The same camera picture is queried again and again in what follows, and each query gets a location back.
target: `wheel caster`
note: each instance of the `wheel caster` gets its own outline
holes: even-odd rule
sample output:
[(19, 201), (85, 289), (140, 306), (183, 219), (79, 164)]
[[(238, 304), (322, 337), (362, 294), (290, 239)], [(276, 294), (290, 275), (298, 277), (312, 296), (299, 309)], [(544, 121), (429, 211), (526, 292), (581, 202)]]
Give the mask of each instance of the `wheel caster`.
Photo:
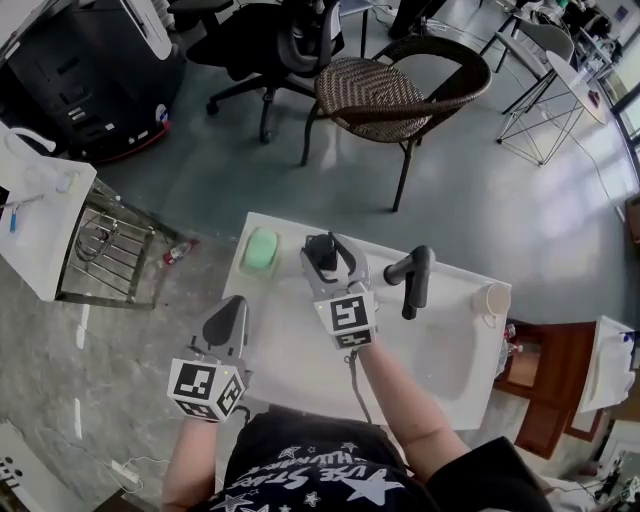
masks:
[(219, 111), (220, 109), (218, 108), (218, 104), (215, 101), (210, 101), (209, 103), (207, 103), (207, 114), (209, 114), (210, 116), (215, 116)]

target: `white sink counter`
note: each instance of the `white sink counter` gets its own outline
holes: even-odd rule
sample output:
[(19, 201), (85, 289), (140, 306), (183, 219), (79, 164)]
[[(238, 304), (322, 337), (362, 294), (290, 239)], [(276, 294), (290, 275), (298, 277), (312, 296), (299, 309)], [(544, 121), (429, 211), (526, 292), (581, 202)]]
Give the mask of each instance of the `white sink counter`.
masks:
[[(628, 389), (625, 390), (624, 393), (621, 393), (621, 389), (616, 389), (619, 387), (623, 388), (626, 384), (621, 384), (616, 381), (616, 379), (622, 379), (627, 374), (629, 376), (633, 375), (629, 370), (633, 343), (627, 343), (625, 345), (620, 333), (632, 331), (634, 331), (634, 329), (631, 327), (616, 322), (606, 316), (598, 318), (596, 334), (593, 340), (593, 349), (591, 350), (589, 370), (585, 379), (584, 389), (582, 390), (582, 396), (580, 397), (580, 404), (578, 405), (579, 413), (610, 407), (620, 403), (626, 398), (626, 391), (628, 391)], [(602, 351), (603, 349), (611, 348), (611, 344), (628, 347), (626, 352), (629, 354), (629, 359), (628, 361), (615, 361), (620, 364), (615, 365), (613, 368), (602, 368)], [(631, 387), (632, 383), (633, 381), (628, 383), (628, 387)]]
[[(55, 300), (64, 257), (82, 205), (91, 190), (96, 170), (87, 163), (40, 157), (17, 136), (11, 147), (24, 157), (16, 157), (4, 144), (8, 128), (0, 122), (0, 186), (10, 192), (8, 201), (19, 201), (41, 193), (45, 197), (18, 211), (15, 233), (10, 233), (11, 211), (0, 218), (0, 256), (36, 292), (40, 299)], [(74, 179), (64, 194), (55, 191), (55, 174), (32, 182), (30, 169), (48, 167), (58, 172), (73, 171)]]
[[(247, 240), (258, 227), (279, 236), (278, 261), (271, 277), (265, 279), (239, 269)], [(242, 295), (249, 303), (249, 343), (243, 358), (254, 374), (248, 396), (310, 413), (363, 420), (344, 362), (349, 351), (334, 348), (312, 306), (311, 288), (302, 274), (300, 248), (307, 235), (320, 233), (326, 230), (249, 213), (224, 297)], [(406, 254), (351, 240), (367, 253), (372, 289), (380, 304), (376, 314), (380, 342), (433, 393), (454, 429), (480, 427), (506, 315), (499, 316), (491, 328), (472, 313), (471, 297), (496, 281), (436, 263), (427, 307), (418, 310), (415, 320), (407, 321), (401, 316), (404, 283), (391, 287), (382, 280), (383, 269)], [(346, 276), (341, 264), (338, 272), (343, 270)], [(385, 424), (360, 366), (358, 382), (373, 422)]]

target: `faucet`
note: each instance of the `faucet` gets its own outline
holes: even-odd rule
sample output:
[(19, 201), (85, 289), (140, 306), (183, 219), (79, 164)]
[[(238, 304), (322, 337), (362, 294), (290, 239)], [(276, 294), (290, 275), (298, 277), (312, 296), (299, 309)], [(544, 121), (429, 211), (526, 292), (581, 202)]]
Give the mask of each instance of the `faucet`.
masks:
[(406, 281), (402, 306), (402, 317), (405, 320), (413, 320), (417, 308), (426, 307), (429, 276), (435, 262), (435, 253), (426, 245), (421, 245), (406, 258), (384, 269), (382, 275), (387, 284), (395, 286)]

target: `cable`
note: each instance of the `cable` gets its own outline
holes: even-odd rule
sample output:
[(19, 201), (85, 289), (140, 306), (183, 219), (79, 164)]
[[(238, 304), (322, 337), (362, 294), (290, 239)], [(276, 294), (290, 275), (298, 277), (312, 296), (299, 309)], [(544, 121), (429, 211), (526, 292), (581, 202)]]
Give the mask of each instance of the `cable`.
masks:
[(143, 459), (144, 459), (144, 460), (150, 460), (151, 462), (157, 462), (157, 463), (160, 463), (160, 462), (169, 462), (167, 459), (158, 460), (158, 459), (154, 459), (154, 458), (152, 458), (152, 457), (133, 457), (133, 458), (129, 459), (127, 462), (125, 462), (125, 463), (122, 465), (122, 467), (123, 467), (123, 468), (126, 468), (126, 467), (127, 467), (129, 464), (131, 464), (132, 462), (135, 462), (135, 461), (137, 461), (137, 460), (143, 460)]
[[(78, 446), (76, 444), (73, 444), (72, 442), (70, 442), (69, 440), (67, 440), (66, 437), (64, 437), (60, 432), (58, 432), (55, 428), (51, 428), (51, 427), (40, 427), (37, 430), (51, 430), (52, 432), (55, 432), (60, 439), (62, 439), (62, 441), (64, 441), (67, 446), (71, 447), (71, 448), (75, 448), (76, 450), (80, 450), (81, 452), (84, 452), (85, 454), (87, 454), (89, 457), (91, 457), (95, 462), (97, 462), (98, 464), (100, 464), (102, 467), (104, 467), (105, 469), (108, 470), (109, 476), (111, 477), (111, 479), (118, 485), (118, 487), (120, 487), (120, 489), (122, 489), (124, 492), (128, 493), (128, 494), (136, 494), (138, 492), (140, 492), (142, 489), (144, 489), (144, 482), (142, 481), (141, 478), (139, 478), (139, 482), (140, 482), (140, 487), (138, 487), (137, 489), (134, 489), (133, 491), (125, 488), (122, 486), (122, 484), (118, 481), (118, 479), (113, 475), (113, 468), (108, 465), (106, 462), (101, 461), (100, 459), (98, 459), (97, 457), (95, 457), (91, 452), (89, 452), (88, 450), (86, 450), (85, 448), (83, 448), (82, 446)], [(130, 464), (131, 462), (135, 461), (135, 460), (141, 460), (141, 459), (147, 459), (150, 460), (152, 462), (169, 462), (168, 460), (157, 460), (157, 459), (152, 459), (151, 457), (132, 457), (131, 459), (129, 459), (127, 462), (125, 462), (123, 464), (122, 467), (127, 466), (128, 464)]]
[(562, 489), (561, 487), (549, 487), (548, 489), (545, 489), (545, 491), (546, 490), (551, 491), (551, 492), (560, 491), (562, 493), (565, 493), (565, 492), (573, 492), (573, 491), (582, 491), (582, 490), (584, 490), (596, 504), (600, 504), (600, 502), (596, 499), (596, 497), (593, 495), (593, 493), (591, 493), (589, 491), (589, 489), (591, 489), (592, 487), (597, 487), (599, 485), (602, 485), (604, 482), (595, 482), (595, 483), (593, 483), (591, 485), (587, 485), (586, 487), (584, 485), (582, 485), (580, 482), (572, 481), (571, 483), (578, 484), (580, 487), (576, 487), (575, 489)]
[(367, 406), (364, 403), (362, 395), (360, 394), (360, 390), (358, 389), (358, 376), (356, 374), (356, 359), (357, 358), (358, 358), (358, 351), (357, 350), (352, 350), (350, 355), (345, 356), (344, 362), (349, 365), (349, 370), (351, 370), (351, 387), (353, 388), (353, 392), (356, 394), (356, 398), (358, 399), (358, 403), (360, 404), (360, 407), (362, 408), (362, 412), (364, 413), (365, 417), (367, 418), (367, 422), (368, 423), (372, 423), (371, 415), (369, 414), (369, 410), (367, 409)]
[(376, 11), (376, 8), (380, 9), (385, 14), (387, 13), (384, 11), (384, 9), (382, 9), (382, 6), (379, 6), (379, 5), (374, 5), (373, 8), (371, 9), (373, 11), (373, 16), (376, 18), (376, 21), (380, 23), (380, 25), (382, 25), (388, 31), (391, 28), (391, 26), (386, 21), (382, 21), (380, 18), (378, 18), (378, 13)]
[(82, 241), (81, 239), (82, 230), (84, 230), (91, 223), (97, 224), (95, 222), (96, 219), (98, 219), (98, 222), (100, 222), (100, 219), (102, 218), (103, 215), (104, 214), (99, 213), (98, 215), (93, 216), (91, 219), (87, 220), (82, 226), (82, 228), (80, 228), (80, 230), (78, 231), (75, 248), (76, 248), (76, 256), (78, 256), (78, 259), (80, 261), (84, 261), (85, 263), (91, 263), (96, 259), (98, 259), (105, 252), (107, 252), (107, 249), (111, 247), (111, 244), (113, 243), (113, 238), (118, 234), (118, 229), (115, 226), (113, 228), (113, 231), (108, 231), (108, 232), (102, 231), (100, 235), (100, 241), (102, 242), (102, 245), (100, 246), (99, 249), (94, 249), (89, 244), (85, 244)]
[(244, 426), (246, 427), (249, 424), (249, 421), (251, 421), (251, 411), (244, 405), (236, 405), (236, 408), (231, 412), (231, 414), (236, 411), (242, 411), (244, 413)]

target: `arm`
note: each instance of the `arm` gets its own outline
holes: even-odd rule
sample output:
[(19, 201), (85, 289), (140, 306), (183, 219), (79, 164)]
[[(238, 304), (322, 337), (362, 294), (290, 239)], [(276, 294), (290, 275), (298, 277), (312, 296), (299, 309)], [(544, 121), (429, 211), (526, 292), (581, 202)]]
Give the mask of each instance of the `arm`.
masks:
[(164, 478), (163, 512), (183, 512), (213, 494), (217, 432), (215, 423), (184, 420)]
[(469, 451), (438, 404), (382, 345), (372, 343), (358, 355), (389, 428), (420, 480), (426, 483), (441, 467)]

